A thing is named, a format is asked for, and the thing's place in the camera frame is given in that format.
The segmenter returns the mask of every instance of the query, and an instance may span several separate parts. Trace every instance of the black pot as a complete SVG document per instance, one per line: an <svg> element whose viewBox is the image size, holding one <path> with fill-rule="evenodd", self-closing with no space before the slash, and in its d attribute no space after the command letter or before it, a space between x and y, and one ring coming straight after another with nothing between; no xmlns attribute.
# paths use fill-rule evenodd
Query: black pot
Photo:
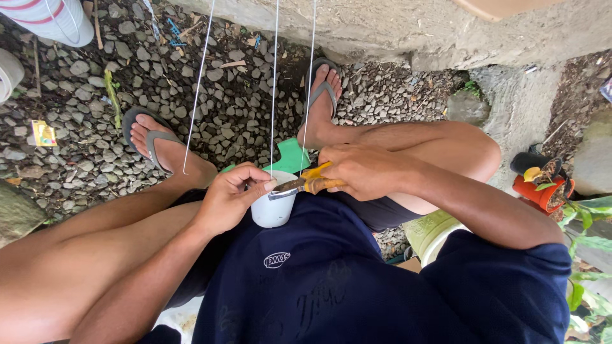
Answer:
<svg viewBox="0 0 612 344"><path fill-rule="evenodd" d="M525 171L532 167L544 168L544 166L546 166L546 164L548 164L548 162L553 159L558 158L545 157L544 155L540 154L520 152L515 155L514 159L512 159L512 162L510 163L510 169L522 176L525 174ZM560 171L561 161L559 161L559 163L557 164L552 177L554 178L557 174L559 174Z"/></svg>

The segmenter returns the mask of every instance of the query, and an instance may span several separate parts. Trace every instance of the dark shorts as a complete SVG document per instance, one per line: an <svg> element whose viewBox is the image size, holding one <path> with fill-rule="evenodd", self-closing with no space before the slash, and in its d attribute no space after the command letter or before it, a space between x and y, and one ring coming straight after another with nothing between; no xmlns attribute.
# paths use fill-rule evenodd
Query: dark shorts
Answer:
<svg viewBox="0 0 612 344"><path fill-rule="evenodd" d="M170 207L201 201L204 199L205 195L206 190L189 190L180 196ZM387 228L398 227L402 223L422 217L422 215L415 214L400 206L389 197L361 202L355 200L351 195L345 192L330 193L322 191L318 193L318 195L333 198L345 203L373 232L377 233ZM172 295L172 298L166 305L166 309L184 305L192 298L204 295L208 282L215 273L225 252L232 242L242 234L241 232L240 228L235 228L214 237L210 243L208 243L200 257L193 264L191 270L189 270L185 276L185 279L183 279L183 282L181 282L181 285L179 285L179 288L174 295Z"/></svg>

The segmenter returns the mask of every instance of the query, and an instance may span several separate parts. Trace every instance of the flip-flop strap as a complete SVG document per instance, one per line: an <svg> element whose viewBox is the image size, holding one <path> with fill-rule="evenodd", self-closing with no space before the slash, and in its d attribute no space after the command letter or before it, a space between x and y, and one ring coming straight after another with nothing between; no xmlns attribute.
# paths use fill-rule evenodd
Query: flip-flop strap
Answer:
<svg viewBox="0 0 612 344"><path fill-rule="evenodd" d="M157 154L155 153L155 145L153 142L156 138L178 142L182 144L183 146L185 144L181 140L179 140L179 138L176 137L176 135L173 133L159 132L156 130L153 130L147 133L146 144L147 144L147 149L149 150L149 159L153 162L155 166L159 167L165 173L172 174L171 171L168 171L165 168L163 168L161 164L159 164L159 161L157 160Z"/></svg>
<svg viewBox="0 0 612 344"><path fill-rule="evenodd" d="M323 93L323 91L327 91L329 93L329 97L332 99L332 105L334 106L334 113L332 115L332 119L336 118L336 93L327 81L323 81L319 87L315 89L315 91L310 95L310 102L308 103L308 108L312 107L315 100Z"/></svg>

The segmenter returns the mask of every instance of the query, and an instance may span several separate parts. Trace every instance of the hand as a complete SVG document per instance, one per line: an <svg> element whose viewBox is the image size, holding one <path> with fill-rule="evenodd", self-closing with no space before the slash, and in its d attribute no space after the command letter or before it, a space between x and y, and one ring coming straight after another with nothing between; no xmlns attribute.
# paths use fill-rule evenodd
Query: hand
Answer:
<svg viewBox="0 0 612 344"><path fill-rule="evenodd" d="M324 147L319 153L319 165L328 161L334 163L322 169L321 175L348 184L327 191L344 191L358 201L374 200L402 191L403 183L410 179L410 172L422 163L414 160L408 162L406 155L361 144L336 144Z"/></svg>
<svg viewBox="0 0 612 344"><path fill-rule="evenodd" d="M247 184L250 188L244 191ZM212 235L228 231L242 220L253 202L276 185L276 179L270 180L270 174L255 167L252 162L220 173L208 187L192 225L202 227Z"/></svg>

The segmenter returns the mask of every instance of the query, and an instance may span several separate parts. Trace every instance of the yellow wrapper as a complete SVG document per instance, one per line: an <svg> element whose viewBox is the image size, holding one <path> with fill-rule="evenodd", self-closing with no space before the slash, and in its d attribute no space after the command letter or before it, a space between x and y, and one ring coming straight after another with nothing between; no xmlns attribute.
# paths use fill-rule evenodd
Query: yellow wrapper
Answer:
<svg viewBox="0 0 612 344"><path fill-rule="evenodd" d="M57 146L55 141L55 129L46 124L45 121L32 120L32 130L36 146Z"/></svg>

